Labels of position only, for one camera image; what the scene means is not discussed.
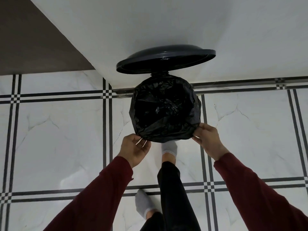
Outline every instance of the tile floor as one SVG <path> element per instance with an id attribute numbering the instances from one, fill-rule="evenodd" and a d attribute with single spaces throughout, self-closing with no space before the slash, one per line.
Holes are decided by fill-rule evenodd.
<path id="1" fill-rule="evenodd" d="M 308 215 L 308 89 L 199 96 L 201 120 L 226 147 Z M 118 98 L 95 70 L 0 77 L 0 230 L 43 230 L 115 157 L 133 133 L 131 98 Z M 180 140 L 176 166 L 202 230 L 247 230 L 213 162 Z M 160 206 L 160 144 L 134 168 L 114 231 L 140 230 L 134 193 Z"/>

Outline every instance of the black lid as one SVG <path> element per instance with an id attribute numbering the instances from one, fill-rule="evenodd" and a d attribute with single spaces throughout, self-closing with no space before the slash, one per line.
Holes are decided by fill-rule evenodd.
<path id="1" fill-rule="evenodd" d="M 117 72 L 138 74 L 182 69 L 207 62 L 216 51 L 194 45 L 167 45 L 141 50 L 116 65 Z"/>

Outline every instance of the maroon long-sleeve shirt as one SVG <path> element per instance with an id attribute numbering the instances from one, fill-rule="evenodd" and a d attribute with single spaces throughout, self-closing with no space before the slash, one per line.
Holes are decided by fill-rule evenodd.
<path id="1" fill-rule="evenodd" d="M 308 217 L 277 194 L 233 154 L 214 163 L 249 231 L 308 230 Z M 110 231 L 133 171 L 116 157 L 44 229 L 45 231 Z"/>

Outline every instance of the black pants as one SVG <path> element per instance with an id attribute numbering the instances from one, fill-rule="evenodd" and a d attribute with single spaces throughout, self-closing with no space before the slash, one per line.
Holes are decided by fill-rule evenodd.
<path id="1" fill-rule="evenodd" d="M 201 230 L 180 180 L 178 168 L 170 162 L 164 162 L 157 179 L 163 214 L 154 213 L 141 231 Z"/>

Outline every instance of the black trash bag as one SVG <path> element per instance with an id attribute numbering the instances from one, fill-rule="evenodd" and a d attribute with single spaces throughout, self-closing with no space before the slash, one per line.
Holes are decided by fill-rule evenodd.
<path id="1" fill-rule="evenodd" d="M 186 140 L 200 124 L 201 102 L 185 79 L 156 75 L 135 88 L 129 115 L 146 140 Z"/>

